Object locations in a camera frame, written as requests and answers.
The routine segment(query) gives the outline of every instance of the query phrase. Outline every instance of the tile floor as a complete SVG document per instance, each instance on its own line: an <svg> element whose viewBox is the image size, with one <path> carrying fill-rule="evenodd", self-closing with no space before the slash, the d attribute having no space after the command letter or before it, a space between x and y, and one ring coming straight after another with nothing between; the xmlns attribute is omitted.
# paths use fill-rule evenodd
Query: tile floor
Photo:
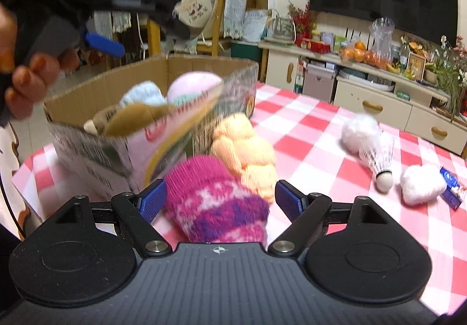
<svg viewBox="0 0 467 325"><path fill-rule="evenodd" d="M93 67L86 66L72 75L61 75L57 83L50 88L49 94L53 95L70 89L104 72L105 69L105 64ZM52 142L52 137L48 131L47 120L41 104L35 106L34 112L28 121L13 121L12 125L18 135L18 151L21 161L26 160L33 152Z"/></svg>

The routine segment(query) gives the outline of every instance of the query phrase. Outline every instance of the blue gripper pad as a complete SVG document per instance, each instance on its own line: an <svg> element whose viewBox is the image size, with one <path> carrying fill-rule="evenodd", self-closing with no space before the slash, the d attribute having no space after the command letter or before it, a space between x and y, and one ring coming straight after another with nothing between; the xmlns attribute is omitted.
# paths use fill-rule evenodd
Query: blue gripper pad
<svg viewBox="0 0 467 325"><path fill-rule="evenodd" d="M122 44L96 33L87 33L85 42L89 47L116 58L122 58L125 55L125 47Z"/></svg>
<svg viewBox="0 0 467 325"><path fill-rule="evenodd" d="M150 224L165 205L165 201L167 200L167 185L164 180L157 179L144 189L139 196L141 198L139 212Z"/></svg>
<svg viewBox="0 0 467 325"><path fill-rule="evenodd" d="M285 180L276 183L276 203L287 218L295 221L307 208L307 196Z"/></svg>

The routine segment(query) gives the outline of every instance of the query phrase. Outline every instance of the cabinet drawer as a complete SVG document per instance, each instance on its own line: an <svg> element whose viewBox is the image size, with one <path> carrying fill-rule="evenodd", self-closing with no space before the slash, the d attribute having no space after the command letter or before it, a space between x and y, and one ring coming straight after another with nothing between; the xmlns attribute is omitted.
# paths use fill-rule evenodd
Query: cabinet drawer
<svg viewBox="0 0 467 325"><path fill-rule="evenodd" d="M355 113L366 113L377 121L404 130L412 105L383 94L338 81L334 105Z"/></svg>
<svg viewBox="0 0 467 325"><path fill-rule="evenodd" d="M412 108L405 131L457 155L461 155L467 141L467 130L450 124L434 113L416 107Z"/></svg>
<svg viewBox="0 0 467 325"><path fill-rule="evenodd" d="M270 50L266 84L293 92L295 77L297 76L297 66L297 55Z"/></svg>

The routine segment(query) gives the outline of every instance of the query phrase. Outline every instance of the box inside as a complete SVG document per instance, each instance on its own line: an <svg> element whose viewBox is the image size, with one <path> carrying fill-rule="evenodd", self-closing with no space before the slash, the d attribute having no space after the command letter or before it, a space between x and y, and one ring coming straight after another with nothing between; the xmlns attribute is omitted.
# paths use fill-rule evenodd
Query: box inside
<svg viewBox="0 0 467 325"><path fill-rule="evenodd" d="M51 122L82 127L98 111L117 104L131 87L143 81L153 81L166 95L173 81L186 72L208 71L225 78L253 64L246 59L202 55L157 56L113 69L52 96L45 100L44 110Z"/></svg>

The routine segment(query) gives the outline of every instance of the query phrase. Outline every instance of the gray ribbed plate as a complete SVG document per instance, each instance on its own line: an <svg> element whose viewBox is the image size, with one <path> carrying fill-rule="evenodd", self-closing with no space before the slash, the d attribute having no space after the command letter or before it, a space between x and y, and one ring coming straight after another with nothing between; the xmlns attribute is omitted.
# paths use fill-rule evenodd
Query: gray ribbed plate
<svg viewBox="0 0 467 325"><path fill-rule="evenodd" d="M250 243L181 244L166 258L143 261L130 284L103 302L74 309L23 302L0 324L429 325L435 319L415 300L365 308L330 298L297 262Z"/></svg>

